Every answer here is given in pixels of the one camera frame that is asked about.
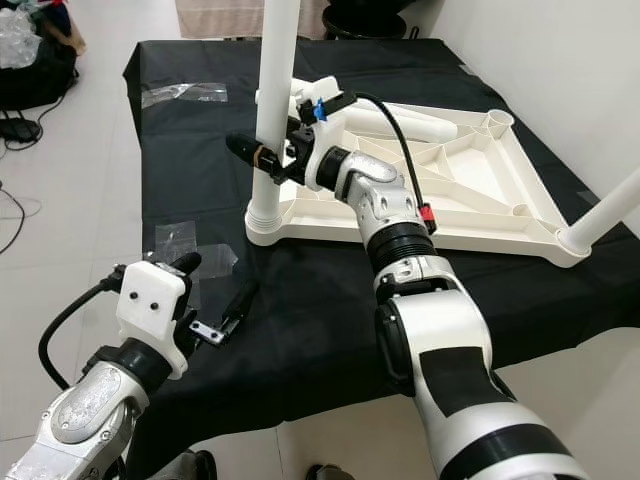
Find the tile floor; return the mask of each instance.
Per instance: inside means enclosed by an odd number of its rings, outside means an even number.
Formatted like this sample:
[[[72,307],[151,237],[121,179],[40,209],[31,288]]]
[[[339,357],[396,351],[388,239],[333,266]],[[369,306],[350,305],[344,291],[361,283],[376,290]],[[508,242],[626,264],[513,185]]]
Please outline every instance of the tile floor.
[[[137,41],[179,38],[173,0],[81,0],[71,11],[89,46],[78,64],[81,79],[44,120],[42,141],[0,161],[4,187],[43,205],[0,256],[0,472],[28,448],[40,410],[56,394],[36,356],[42,330],[112,264],[140,254],[140,152],[121,72]],[[12,210],[0,202],[0,212]],[[0,222],[0,245],[15,227],[14,220]],[[98,345],[116,340],[114,309],[115,297],[99,298],[58,333],[52,357],[67,378],[77,378]],[[629,379],[640,365],[639,343],[637,331],[611,332],[579,354],[561,352],[506,372],[514,391],[542,408],[576,455],[603,473],[599,478],[634,476],[640,390]],[[608,437],[600,433],[607,431],[628,448],[603,454]],[[215,453],[221,480],[300,480],[315,462],[339,463],[358,478],[434,478],[417,413],[400,397],[200,446]]]

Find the white wall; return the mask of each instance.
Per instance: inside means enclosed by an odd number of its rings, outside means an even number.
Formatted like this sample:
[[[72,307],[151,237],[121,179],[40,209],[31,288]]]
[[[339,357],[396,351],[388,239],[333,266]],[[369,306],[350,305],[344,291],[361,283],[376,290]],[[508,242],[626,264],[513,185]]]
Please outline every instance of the white wall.
[[[596,195],[640,167],[640,2],[421,0],[443,39]],[[640,209],[627,220],[640,234]]]

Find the wall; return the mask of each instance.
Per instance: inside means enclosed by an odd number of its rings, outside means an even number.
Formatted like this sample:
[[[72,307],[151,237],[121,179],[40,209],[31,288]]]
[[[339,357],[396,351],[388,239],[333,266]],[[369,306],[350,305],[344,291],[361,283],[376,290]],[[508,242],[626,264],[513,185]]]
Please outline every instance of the wall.
[[[640,167],[640,2],[423,0],[442,38],[596,195]],[[627,219],[640,234],[640,209]]]
[[[405,18],[447,45],[599,196],[640,166],[640,3],[429,0]],[[640,209],[627,218],[640,234]],[[640,331],[504,369],[595,478],[637,477]]]

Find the white plastic tray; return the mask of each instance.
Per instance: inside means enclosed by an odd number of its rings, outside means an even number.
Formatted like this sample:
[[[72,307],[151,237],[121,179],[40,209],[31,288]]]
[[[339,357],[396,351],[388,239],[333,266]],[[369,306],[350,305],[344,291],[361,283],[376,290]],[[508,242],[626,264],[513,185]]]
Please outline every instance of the white plastic tray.
[[[436,215],[437,248],[542,256],[560,266],[576,263],[557,244],[556,233],[567,224],[513,133],[509,114],[392,105],[458,125],[457,137],[447,143],[409,141],[424,199]],[[345,131],[342,146],[394,164],[409,186],[394,137]],[[361,241],[353,212],[331,192],[287,182],[280,209],[280,238]]]

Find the white robotic arm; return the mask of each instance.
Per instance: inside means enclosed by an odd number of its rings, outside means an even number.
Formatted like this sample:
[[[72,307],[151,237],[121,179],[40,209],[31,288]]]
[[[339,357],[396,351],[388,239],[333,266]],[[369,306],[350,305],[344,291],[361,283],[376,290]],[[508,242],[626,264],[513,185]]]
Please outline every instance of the white robotic arm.
[[[333,110],[342,122],[340,108],[355,98],[338,92],[324,99],[298,98],[302,122],[290,120],[288,152],[295,161],[286,167],[252,138],[230,135],[227,145],[276,183],[327,188],[354,210],[375,273],[380,352],[398,390],[415,400],[438,477],[588,480],[544,422],[496,387],[487,325],[449,262],[437,255],[423,206],[402,175],[322,138],[334,131]]]

